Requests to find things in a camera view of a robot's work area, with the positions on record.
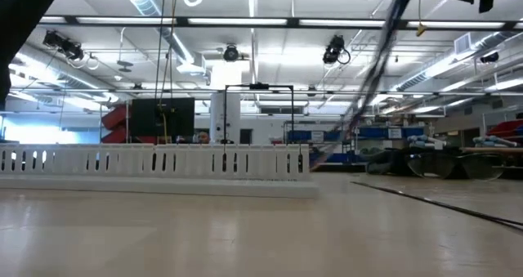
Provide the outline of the white slotted cable raceway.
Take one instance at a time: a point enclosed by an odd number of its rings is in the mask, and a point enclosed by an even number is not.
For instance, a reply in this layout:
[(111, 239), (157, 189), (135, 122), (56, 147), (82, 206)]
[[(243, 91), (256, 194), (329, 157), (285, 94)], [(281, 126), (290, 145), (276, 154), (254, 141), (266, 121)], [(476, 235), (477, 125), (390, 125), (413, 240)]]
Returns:
[(304, 145), (0, 145), (0, 174), (309, 181)]

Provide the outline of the white vent grille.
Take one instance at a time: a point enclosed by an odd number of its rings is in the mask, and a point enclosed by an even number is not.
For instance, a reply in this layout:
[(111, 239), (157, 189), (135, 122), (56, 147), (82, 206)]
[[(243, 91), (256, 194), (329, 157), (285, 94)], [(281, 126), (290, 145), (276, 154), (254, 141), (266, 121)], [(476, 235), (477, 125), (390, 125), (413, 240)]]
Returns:
[(466, 33), (454, 40), (454, 54), (456, 56), (467, 53), (471, 50), (471, 34)]

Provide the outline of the yellow hanging tag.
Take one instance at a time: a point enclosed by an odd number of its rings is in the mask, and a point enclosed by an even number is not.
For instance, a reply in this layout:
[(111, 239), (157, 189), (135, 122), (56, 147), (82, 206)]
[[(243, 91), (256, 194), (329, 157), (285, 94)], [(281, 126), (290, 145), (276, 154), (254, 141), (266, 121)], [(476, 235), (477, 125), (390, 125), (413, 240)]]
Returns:
[(422, 0), (418, 0), (418, 27), (416, 36), (421, 37), (426, 31), (427, 27), (422, 23)]

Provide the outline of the pale material roll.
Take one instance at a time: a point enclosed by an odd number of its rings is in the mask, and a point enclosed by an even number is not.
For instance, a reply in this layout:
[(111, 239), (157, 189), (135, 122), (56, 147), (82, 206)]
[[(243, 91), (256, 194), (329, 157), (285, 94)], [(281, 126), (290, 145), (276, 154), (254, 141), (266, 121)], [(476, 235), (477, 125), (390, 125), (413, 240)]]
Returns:
[(409, 136), (407, 138), (410, 147), (418, 148), (429, 148), (434, 150), (442, 150), (447, 146), (446, 141), (441, 141), (433, 137), (421, 135), (421, 136)]
[(478, 136), (473, 139), (475, 147), (516, 147), (517, 143), (497, 136)]

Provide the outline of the brown wooden bench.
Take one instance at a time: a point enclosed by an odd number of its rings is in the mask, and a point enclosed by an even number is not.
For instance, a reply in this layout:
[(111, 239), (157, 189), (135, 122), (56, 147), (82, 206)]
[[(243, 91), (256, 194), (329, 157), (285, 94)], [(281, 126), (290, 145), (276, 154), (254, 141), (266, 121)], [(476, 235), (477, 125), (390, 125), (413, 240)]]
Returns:
[(523, 155), (523, 147), (463, 147), (466, 153), (496, 153), (496, 154), (520, 154)]

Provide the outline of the blue bin shelf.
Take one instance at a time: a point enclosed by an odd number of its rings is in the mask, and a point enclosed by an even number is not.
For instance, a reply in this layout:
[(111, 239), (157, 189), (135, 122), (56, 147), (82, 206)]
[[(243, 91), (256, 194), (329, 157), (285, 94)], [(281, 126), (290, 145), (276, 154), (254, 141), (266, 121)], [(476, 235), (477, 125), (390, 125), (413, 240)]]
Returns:
[(316, 161), (328, 145), (334, 145), (333, 153), (325, 160), (326, 164), (360, 164), (364, 158), (360, 155), (363, 149), (395, 148), (394, 142), (399, 141), (399, 148), (409, 136), (421, 136), (423, 127), (356, 127), (348, 132), (342, 141), (343, 129), (322, 129), (319, 124), (284, 125), (285, 144), (309, 145), (310, 161)]

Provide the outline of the dark safety glasses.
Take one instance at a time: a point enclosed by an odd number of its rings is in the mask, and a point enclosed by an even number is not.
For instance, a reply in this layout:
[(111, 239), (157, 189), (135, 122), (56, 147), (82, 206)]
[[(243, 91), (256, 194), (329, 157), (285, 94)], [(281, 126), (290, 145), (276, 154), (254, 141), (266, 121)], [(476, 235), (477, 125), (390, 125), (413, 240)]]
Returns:
[(418, 176), (444, 180), (493, 180), (503, 174), (505, 160), (499, 154), (411, 154), (406, 162)]

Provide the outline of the overhead light bar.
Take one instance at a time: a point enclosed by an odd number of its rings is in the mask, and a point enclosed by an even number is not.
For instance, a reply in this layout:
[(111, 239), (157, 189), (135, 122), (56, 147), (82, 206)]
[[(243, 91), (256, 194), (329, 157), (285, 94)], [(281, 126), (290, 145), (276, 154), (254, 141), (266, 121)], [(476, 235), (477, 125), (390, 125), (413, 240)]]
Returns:
[[(44, 16), (41, 26), (133, 27), (133, 28), (253, 28), (253, 29), (366, 29), (379, 30), (380, 19), (316, 19), (266, 17), (146, 17), (146, 16)], [(518, 21), (399, 20), (397, 29), (415, 30), (423, 25), (435, 31), (523, 32)]]

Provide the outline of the white pillar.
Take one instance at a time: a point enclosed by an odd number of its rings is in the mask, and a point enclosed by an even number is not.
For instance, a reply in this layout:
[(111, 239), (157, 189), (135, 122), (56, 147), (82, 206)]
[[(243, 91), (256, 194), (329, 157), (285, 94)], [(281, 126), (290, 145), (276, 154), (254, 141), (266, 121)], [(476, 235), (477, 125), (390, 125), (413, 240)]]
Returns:
[(211, 95), (210, 140), (220, 144), (224, 140), (240, 143), (241, 100), (236, 93), (217, 92)]

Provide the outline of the black monitor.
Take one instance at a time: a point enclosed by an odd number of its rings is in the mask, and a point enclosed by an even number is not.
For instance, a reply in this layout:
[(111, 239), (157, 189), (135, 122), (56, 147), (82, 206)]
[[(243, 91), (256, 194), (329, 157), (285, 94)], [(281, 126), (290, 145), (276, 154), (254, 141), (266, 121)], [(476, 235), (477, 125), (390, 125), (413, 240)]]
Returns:
[(157, 98), (132, 101), (129, 121), (132, 136), (192, 136), (195, 99)]

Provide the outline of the ceiling pendant fixture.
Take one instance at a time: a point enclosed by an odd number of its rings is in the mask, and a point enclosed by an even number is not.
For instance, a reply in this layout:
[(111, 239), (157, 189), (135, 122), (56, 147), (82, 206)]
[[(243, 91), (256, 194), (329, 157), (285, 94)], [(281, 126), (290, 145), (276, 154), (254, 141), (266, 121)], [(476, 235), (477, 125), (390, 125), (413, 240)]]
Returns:
[(121, 31), (120, 31), (117, 65), (120, 66), (120, 68), (118, 69), (120, 72), (130, 73), (132, 71), (131, 67), (133, 66), (133, 63), (122, 60), (123, 39), (124, 39), (125, 29), (126, 28), (123, 27), (123, 28), (121, 28)]

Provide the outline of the silver ventilation duct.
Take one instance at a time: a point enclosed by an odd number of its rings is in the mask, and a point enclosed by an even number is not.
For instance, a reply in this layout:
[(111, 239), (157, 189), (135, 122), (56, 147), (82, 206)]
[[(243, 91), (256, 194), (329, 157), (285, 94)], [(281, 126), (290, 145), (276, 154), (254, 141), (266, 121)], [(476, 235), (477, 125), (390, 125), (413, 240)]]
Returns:
[[(161, 17), (161, 8), (154, 0), (129, 0), (132, 5), (138, 10), (141, 16), (147, 17)], [(182, 41), (174, 33), (171, 26), (157, 27), (157, 32), (160, 37), (171, 47), (176, 53), (177, 59), (182, 64), (193, 64), (194, 57)]]
[(523, 32), (468, 32), (471, 34), (471, 50), (462, 55), (454, 54), (454, 47), (442, 55), (429, 60), (421, 67), (399, 78), (396, 84), (390, 87), (393, 92), (404, 92), (408, 88), (424, 83), (427, 80), (443, 74), (456, 66), (462, 64), (465, 60), (483, 56), (486, 52), (493, 51), (496, 47), (507, 42)]

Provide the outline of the black station frame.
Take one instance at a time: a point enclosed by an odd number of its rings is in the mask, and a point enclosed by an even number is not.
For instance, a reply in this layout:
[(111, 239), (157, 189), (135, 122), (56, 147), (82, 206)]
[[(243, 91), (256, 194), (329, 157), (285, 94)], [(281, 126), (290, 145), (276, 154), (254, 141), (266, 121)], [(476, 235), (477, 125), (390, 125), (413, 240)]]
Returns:
[(228, 97), (228, 89), (230, 87), (242, 87), (247, 88), (248, 90), (254, 90), (254, 91), (271, 91), (274, 94), (280, 94), (279, 88), (287, 88), (291, 92), (291, 133), (294, 134), (294, 116), (295, 116), (295, 104), (294, 104), (294, 86), (293, 85), (270, 85), (269, 83), (260, 83), (255, 82), (251, 84), (234, 84), (234, 85), (225, 85), (225, 89), (222, 92), (223, 95), (223, 103), (222, 103), (222, 109), (223, 109), (223, 128), (222, 128), (222, 134), (223, 138), (220, 140), (220, 143), (222, 145), (228, 145), (230, 143), (230, 140), (227, 138), (227, 97)]

